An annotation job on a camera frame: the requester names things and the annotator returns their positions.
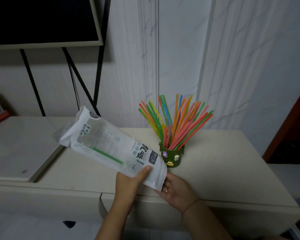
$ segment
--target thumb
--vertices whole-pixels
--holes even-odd
[[[146,179],[151,170],[152,167],[147,165],[138,173],[138,175],[135,177],[138,184],[141,184]]]

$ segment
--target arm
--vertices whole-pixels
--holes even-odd
[[[151,166],[147,165],[133,178],[120,172],[117,173],[114,201],[95,240],[120,239],[138,187],[148,176],[150,170]]]
[[[231,239],[212,211],[182,178],[167,173],[161,192],[156,192],[180,211],[194,240]]]

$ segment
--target green cup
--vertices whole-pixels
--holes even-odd
[[[161,157],[168,168],[175,168],[180,165],[181,155],[185,153],[185,146],[183,145],[179,150],[168,150],[159,142]]]

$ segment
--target plastic bag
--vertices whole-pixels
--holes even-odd
[[[163,159],[142,142],[81,107],[74,122],[55,133],[57,141],[129,177],[146,165],[152,170],[144,184],[161,190],[167,174]]]

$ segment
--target brown wooden door frame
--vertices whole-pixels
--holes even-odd
[[[290,113],[288,114],[287,118],[281,125],[280,129],[276,133],[275,137],[272,139],[270,145],[268,146],[267,150],[263,154],[262,158],[267,163],[272,154],[277,149],[278,145],[283,141],[285,135],[288,133],[289,129],[293,125],[294,121],[300,115],[300,97],[292,107]]]

